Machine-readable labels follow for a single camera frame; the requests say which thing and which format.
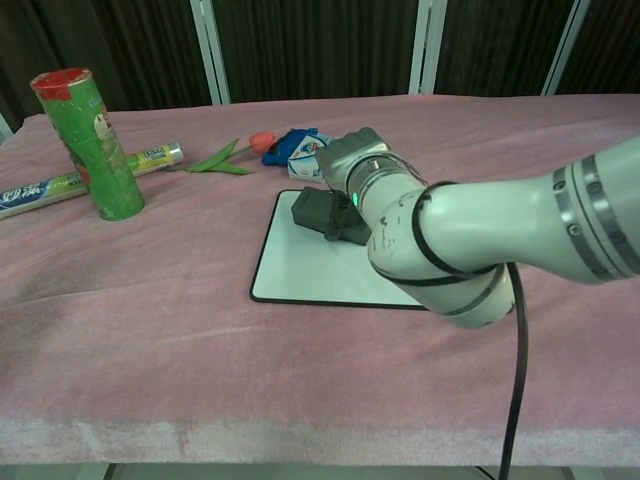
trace pink cloth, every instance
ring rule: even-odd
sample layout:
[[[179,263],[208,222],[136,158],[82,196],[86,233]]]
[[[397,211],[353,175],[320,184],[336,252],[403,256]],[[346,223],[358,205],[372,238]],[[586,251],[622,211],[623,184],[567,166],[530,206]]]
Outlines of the pink cloth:
[[[258,130],[368,125],[428,180],[542,174],[640,134],[640,96],[399,96],[115,112],[129,152],[188,162]],[[515,322],[269,305],[249,285],[278,192],[156,173],[139,215],[88,196],[0,221],[0,462],[497,464]],[[0,190],[71,169],[45,116],[0,147]],[[640,466],[638,281],[522,275],[529,381],[514,463]]]

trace green cylindrical can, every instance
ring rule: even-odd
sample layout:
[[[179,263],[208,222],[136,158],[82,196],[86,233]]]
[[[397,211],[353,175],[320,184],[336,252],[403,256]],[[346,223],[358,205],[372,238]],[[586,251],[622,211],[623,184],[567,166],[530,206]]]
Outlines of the green cylindrical can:
[[[142,210],[144,198],[91,71],[43,73],[31,81],[31,88],[67,146],[100,216],[123,220]]]

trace white board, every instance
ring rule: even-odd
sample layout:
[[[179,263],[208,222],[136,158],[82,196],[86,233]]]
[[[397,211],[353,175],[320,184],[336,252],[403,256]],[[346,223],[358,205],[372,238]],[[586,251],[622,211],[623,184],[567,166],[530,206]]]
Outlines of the white board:
[[[371,268],[367,247],[341,240],[328,242],[322,233],[296,225],[291,206],[298,195],[297,190],[285,190],[278,195],[251,285],[253,300],[423,308]]]

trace red can lid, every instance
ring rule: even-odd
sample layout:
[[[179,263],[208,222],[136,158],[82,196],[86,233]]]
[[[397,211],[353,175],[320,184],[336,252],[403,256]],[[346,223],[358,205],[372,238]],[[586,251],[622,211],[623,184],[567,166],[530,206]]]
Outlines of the red can lid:
[[[88,68],[66,68],[38,75],[31,80],[33,88],[42,100],[71,100],[69,86],[91,76]]]

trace green leaf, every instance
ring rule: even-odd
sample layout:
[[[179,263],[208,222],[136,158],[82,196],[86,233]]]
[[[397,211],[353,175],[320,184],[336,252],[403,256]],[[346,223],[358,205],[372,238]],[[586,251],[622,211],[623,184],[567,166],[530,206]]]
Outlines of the green leaf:
[[[238,143],[238,140],[240,139],[236,138],[233,142],[231,142],[229,145],[224,147],[214,156],[207,158],[206,160],[200,163],[196,163],[195,165],[191,165],[189,168],[187,168],[187,172],[189,173],[205,172],[215,167],[216,165],[220,164],[221,162],[224,162],[229,157],[229,155],[231,155],[231,152],[233,152],[233,149],[236,148],[236,144]]]
[[[249,170],[246,170],[241,167],[236,167],[235,165],[231,165],[227,162],[220,162],[215,167],[210,168],[207,172],[224,172],[224,173],[232,173],[234,175],[248,175],[253,173]]]

